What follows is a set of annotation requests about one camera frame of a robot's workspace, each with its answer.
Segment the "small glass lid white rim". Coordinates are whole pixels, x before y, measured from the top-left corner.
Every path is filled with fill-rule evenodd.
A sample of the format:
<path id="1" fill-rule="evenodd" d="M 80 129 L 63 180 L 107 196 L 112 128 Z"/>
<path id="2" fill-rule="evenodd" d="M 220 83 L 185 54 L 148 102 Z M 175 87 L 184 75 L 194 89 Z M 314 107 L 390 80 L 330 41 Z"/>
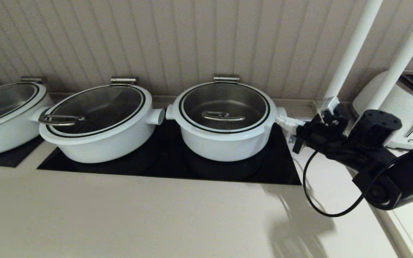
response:
<path id="1" fill-rule="evenodd" d="M 242 83 L 204 83 L 185 90 L 172 105 L 174 119 L 187 129 L 238 134 L 273 123 L 274 102 Z"/>

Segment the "small round white pot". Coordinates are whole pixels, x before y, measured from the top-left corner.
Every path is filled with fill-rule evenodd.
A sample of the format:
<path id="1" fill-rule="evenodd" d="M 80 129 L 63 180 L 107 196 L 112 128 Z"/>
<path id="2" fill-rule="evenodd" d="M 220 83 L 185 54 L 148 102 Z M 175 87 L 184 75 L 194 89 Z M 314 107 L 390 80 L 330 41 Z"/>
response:
<path id="1" fill-rule="evenodd" d="M 200 133 L 193 129 L 181 127 L 184 143 L 194 153 L 220 162 L 244 160 L 260 152 L 267 144 L 274 120 L 257 133 L 247 133 L 245 137 L 238 134 L 220 134 L 213 137 L 209 132 Z"/>

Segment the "wide white pot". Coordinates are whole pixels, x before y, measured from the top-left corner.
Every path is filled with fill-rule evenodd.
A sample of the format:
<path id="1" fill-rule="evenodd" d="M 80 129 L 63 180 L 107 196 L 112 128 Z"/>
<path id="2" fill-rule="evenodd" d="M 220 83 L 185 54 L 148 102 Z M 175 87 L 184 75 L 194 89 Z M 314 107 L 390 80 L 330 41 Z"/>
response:
<path id="1" fill-rule="evenodd" d="M 53 102 L 34 108 L 0 124 L 0 153 L 14 149 L 38 137 L 39 116 L 53 106 Z"/>
<path id="2" fill-rule="evenodd" d="M 79 138 L 56 137 L 39 125 L 41 137 L 56 145 L 69 159 L 79 163 L 103 163 L 123 157 L 149 140 L 165 118 L 165 109 L 149 110 L 109 131 Z"/>

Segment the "wide glass lid white rim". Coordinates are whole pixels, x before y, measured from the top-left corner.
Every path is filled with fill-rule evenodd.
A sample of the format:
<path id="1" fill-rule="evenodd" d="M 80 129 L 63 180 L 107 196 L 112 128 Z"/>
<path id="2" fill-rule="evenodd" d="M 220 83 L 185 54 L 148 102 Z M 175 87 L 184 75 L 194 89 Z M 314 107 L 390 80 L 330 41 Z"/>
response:
<path id="1" fill-rule="evenodd" d="M 145 121 L 152 108 L 148 90 L 113 83 L 84 90 L 48 108 L 39 116 L 39 132 L 56 145 L 80 145 Z"/>

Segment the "left white pot with lid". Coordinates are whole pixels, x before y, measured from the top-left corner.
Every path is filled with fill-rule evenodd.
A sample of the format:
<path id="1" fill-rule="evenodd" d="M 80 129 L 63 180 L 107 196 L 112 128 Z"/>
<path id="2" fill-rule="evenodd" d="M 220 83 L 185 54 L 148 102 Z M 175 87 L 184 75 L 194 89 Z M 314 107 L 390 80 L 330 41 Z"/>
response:
<path id="1" fill-rule="evenodd" d="M 0 86 L 0 124 L 34 107 L 47 96 L 47 88 L 37 82 Z"/>

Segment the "white toaster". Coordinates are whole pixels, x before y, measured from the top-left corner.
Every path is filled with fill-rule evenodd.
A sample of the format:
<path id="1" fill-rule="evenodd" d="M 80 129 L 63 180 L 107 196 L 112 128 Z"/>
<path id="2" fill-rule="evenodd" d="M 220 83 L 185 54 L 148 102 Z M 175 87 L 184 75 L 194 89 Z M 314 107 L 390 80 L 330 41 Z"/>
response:
<path id="1" fill-rule="evenodd" d="M 413 71 L 404 71 L 379 110 L 401 120 L 402 127 L 386 142 L 388 148 L 413 149 Z"/>

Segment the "white round pole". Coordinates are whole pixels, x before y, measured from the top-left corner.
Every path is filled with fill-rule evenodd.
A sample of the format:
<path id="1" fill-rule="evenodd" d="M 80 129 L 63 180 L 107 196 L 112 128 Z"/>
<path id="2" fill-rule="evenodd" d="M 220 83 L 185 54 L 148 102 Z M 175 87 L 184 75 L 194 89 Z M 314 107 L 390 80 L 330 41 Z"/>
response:
<path id="1" fill-rule="evenodd" d="M 409 33 L 400 51 L 398 51 L 389 70 L 377 75 L 370 81 L 370 97 L 367 100 L 364 110 L 377 110 L 381 107 L 400 75 L 406 69 L 413 57 L 413 29 Z"/>
<path id="2" fill-rule="evenodd" d="M 324 98 L 337 97 L 357 59 L 360 50 L 369 34 L 374 20 L 380 10 L 383 0 L 367 0 L 361 12 L 357 25 L 350 37 L 339 65 L 323 96 Z"/>

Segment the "black glass cooktop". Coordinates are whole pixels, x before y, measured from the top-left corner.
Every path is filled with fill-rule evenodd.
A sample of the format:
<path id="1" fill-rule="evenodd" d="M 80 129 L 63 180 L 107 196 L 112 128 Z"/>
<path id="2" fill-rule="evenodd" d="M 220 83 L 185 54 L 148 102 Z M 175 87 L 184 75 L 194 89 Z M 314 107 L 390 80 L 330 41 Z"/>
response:
<path id="1" fill-rule="evenodd" d="M 219 162 L 190 150 L 174 121 L 165 120 L 135 151 L 104 163 L 79 163 L 56 148 L 38 169 L 49 171 L 185 178 L 300 186 L 301 182 L 280 126 L 274 124 L 265 147 L 245 160 Z"/>
<path id="2" fill-rule="evenodd" d="M 36 137 L 23 145 L 0 153 L 0 167 L 16 168 L 42 142 L 42 137 Z"/>

